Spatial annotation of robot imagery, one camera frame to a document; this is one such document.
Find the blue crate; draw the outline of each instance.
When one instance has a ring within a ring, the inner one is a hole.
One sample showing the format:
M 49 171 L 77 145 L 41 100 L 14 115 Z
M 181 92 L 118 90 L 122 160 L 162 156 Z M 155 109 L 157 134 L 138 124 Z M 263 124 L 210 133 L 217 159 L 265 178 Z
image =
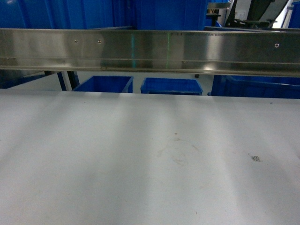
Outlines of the blue crate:
M 46 76 L 45 74 L 41 74 L 41 75 L 26 76 L 26 77 L 12 79 L 9 81 L 0 82 L 0 89 L 12 88 L 14 86 L 17 86 L 17 85 L 20 85 L 23 83 L 28 83 L 30 81 L 34 81 L 34 80 L 43 78 L 45 76 Z
M 215 2 L 215 3 L 228 3 L 229 0 L 208 0 L 208 2 Z
M 130 25 L 130 0 L 0 0 L 1 28 L 92 29 Z
M 202 95 L 200 83 L 195 79 L 145 78 L 141 93 L 166 95 Z
M 289 28 L 300 28 L 300 2 L 292 3 L 292 15 L 289 23 Z
M 215 75 L 211 95 L 300 98 L 300 78 Z
M 207 0 L 134 0 L 138 30 L 203 30 Z
M 132 76 L 92 76 L 73 91 L 133 93 Z
M 211 18 L 206 18 L 205 26 L 206 27 L 211 27 L 212 26 L 212 19 Z M 216 21 L 216 27 L 222 27 L 221 24 L 218 23 L 218 21 Z

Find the stainless steel rail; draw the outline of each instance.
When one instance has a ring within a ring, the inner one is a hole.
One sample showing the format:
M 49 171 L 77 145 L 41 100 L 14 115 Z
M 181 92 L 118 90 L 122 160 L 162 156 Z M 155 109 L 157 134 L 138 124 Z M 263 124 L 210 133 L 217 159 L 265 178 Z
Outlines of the stainless steel rail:
M 207 5 L 207 9 L 221 9 L 221 8 L 228 8 L 230 7 L 231 3 L 216 3 L 216 2 L 209 2 Z
M 0 69 L 300 76 L 300 33 L 0 29 Z

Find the stain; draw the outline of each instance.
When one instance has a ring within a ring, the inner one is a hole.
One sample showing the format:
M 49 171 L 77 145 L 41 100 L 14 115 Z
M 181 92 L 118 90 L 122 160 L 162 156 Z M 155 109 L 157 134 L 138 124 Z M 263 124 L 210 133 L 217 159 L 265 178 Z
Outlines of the stain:
M 208 184 L 204 184 L 204 185 L 200 186 L 199 189 L 202 190 L 202 189 L 206 188 L 207 186 L 208 186 Z
M 158 158 L 161 157 L 162 154 L 163 154 L 163 152 L 164 152 L 164 150 L 166 150 L 166 148 L 167 148 L 167 147 L 165 147 L 165 148 L 163 148 L 163 149 L 157 151 L 157 155 L 156 155 L 156 156 L 157 156 Z
M 149 180 L 152 180 L 151 182 L 156 182 L 156 183 L 159 183 L 160 185 L 162 186 L 167 186 L 163 181 L 161 181 L 160 179 L 157 179 L 155 177 L 148 177 Z
M 179 158 L 176 158 L 176 157 L 172 157 L 172 160 L 173 162 L 177 163 L 178 165 L 181 165 L 181 166 L 185 166 L 188 164 L 187 160 L 185 160 L 185 157 L 184 159 L 179 159 Z
M 196 151 L 199 150 L 199 149 L 198 149 L 196 146 L 194 146 L 193 144 L 192 144 L 192 147 L 193 147 Z

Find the blue plastic bin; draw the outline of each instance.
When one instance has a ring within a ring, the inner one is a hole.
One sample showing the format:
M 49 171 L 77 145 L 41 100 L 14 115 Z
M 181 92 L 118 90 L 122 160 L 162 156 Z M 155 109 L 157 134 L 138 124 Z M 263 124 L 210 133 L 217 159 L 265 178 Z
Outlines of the blue plastic bin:
M 300 1 L 292 3 L 292 15 L 289 28 L 300 28 Z
M 229 0 L 208 0 L 208 2 L 227 3 L 227 2 L 229 2 Z
M 300 98 L 300 79 L 215 75 L 212 96 Z
M 138 30 L 203 30 L 207 0 L 134 0 Z
M 23 83 L 27 83 L 30 81 L 34 81 L 34 80 L 43 78 L 45 76 L 46 76 L 45 74 L 41 74 L 41 75 L 26 76 L 26 77 L 16 78 L 16 79 L 9 80 L 9 81 L 0 82 L 0 89 L 12 88 L 14 86 L 17 86 L 17 85 L 20 85 Z
M 0 27 L 91 29 L 128 26 L 128 1 L 0 0 Z
M 132 76 L 92 76 L 73 91 L 133 93 Z
M 205 26 L 206 27 L 211 27 L 212 26 L 212 19 L 211 18 L 206 18 Z M 221 24 L 218 23 L 218 21 L 216 21 L 216 27 L 222 27 Z
M 166 95 L 202 95 L 200 83 L 195 79 L 145 78 L 141 93 Z

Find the blue storage container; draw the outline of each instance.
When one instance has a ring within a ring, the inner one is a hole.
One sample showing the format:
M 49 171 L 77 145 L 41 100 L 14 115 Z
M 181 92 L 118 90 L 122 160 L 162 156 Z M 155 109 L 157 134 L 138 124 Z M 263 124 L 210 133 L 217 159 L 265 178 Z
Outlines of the blue storage container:
M 206 18 L 205 26 L 206 27 L 211 27 L 212 26 L 212 19 L 211 18 Z M 218 21 L 216 21 L 216 27 L 222 27 L 221 24 L 218 23 Z
M 0 89 L 12 88 L 14 86 L 17 86 L 17 85 L 20 85 L 23 83 L 27 83 L 30 81 L 34 81 L 34 80 L 43 78 L 45 76 L 46 76 L 45 74 L 41 74 L 41 75 L 26 76 L 26 77 L 16 78 L 16 79 L 9 80 L 9 81 L 0 82 Z
M 229 0 L 208 0 L 208 2 L 215 2 L 215 3 L 228 3 Z
M 73 91 L 133 93 L 132 76 L 92 76 Z
M 92 29 L 128 26 L 129 1 L 0 0 L 0 27 Z
M 300 98 L 300 79 L 215 75 L 212 96 Z
M 292 15 L 289 28 L 300 28 L 300 1 L 292 3 Z
M 138 30 L 203 30 L 207 0 L 134 0 Z
M 145 78 L 141 93 L 166 95 L 202 95 L 200 83 L 195 79 Z

